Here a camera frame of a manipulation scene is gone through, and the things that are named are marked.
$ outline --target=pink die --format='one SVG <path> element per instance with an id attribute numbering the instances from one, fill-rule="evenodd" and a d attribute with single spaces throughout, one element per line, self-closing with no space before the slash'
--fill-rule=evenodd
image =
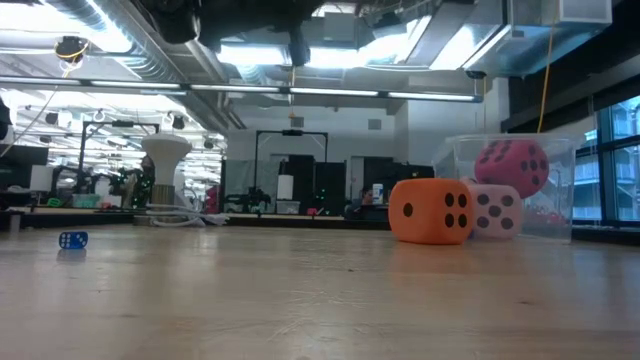
<path id="1" fill-rule="evenodd" d="M 478 155 L 475 175 L 480 184 L 509 185 L 526 199 L 547 183 L 549 159 L 533 140 L 496 140 Z"/>
<path id="2" fill-rule="evenodd" d="M 473 202 L 473 235 L 512 239 L 522 231 L 522 199 L 511 186 L 467 185 Z"/>

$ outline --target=blue die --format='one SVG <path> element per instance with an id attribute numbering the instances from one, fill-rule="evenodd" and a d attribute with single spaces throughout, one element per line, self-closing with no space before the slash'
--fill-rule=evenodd
<path id="1" fill-rule="evenodd" d="M 84 249 L 88 241 L 89 234 L 86 231 L 73 231 L 60 234 L 58 244 L 63 249 Z"/>

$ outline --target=white wall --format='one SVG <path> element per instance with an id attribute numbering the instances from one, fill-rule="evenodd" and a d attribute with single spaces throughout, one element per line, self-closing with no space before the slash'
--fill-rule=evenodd
<path id="1" fill-rule="evenodd" d="M 481 104 L 409 101 L 407 161 L 417 165 L 431 165 L 433 155 L 447 137 L 499 133 L 500 122 L 508 117 L 508 79 L 495 79 L 491 91 Z"/>
<path id="2" fill-rule="evenodd" d="M 394 127 L 394 158 L 405 163 L 409 161 L 409 103 L 405 102 L 396 114 Z"/>
<path id="3" fill-rule="evenodd" d="M 249 129 L 229 132 L 229 160 L 253 160 L 256 130 L 290 128 L 291 109 L 287 107 L 262 110 L 242 106 L 235 111 Z M 349 194 L 353 157 L 393 157 L 399 162 L 431 165 L 433 155 L 447 137 L 498 133 L 500 122 L 509 116 L 508 80 L 495 79 L 483 104 L 409 101 L 395 116 L 388 116 L 385 109 L 294 107 L 293 112 L 305 118 L 304 131 L 329 133 L 328 161 L 347 161 L 345 191 Z M 369 119 L 381 119 L 382 130 L 368 130 Z M 263 134 L 260 144 L 261 160 L 268 160 L 273 154 L 313 155 L 316 161 L 324 160 L 322 136 L 315 136 L 314 141 L 310 136 Z"/>

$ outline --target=orange die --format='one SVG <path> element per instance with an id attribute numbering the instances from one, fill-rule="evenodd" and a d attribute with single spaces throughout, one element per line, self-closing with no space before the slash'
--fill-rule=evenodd
<path id="1" fill-rule="evenodd" d="M 389 199 L 391 231 L 405 242 L 462 244 L 473 229 L 470 200 L 469 189 L 458 180 L 400 181 Z"/>

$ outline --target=wooden table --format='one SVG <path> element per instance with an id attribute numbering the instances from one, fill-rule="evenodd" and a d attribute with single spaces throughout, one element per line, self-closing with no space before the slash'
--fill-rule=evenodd
<path id="1" fill-rule="evenodd" d="M 0 234 L 1 359 L 638 359 L 640 252 L 389 232 Z"/>

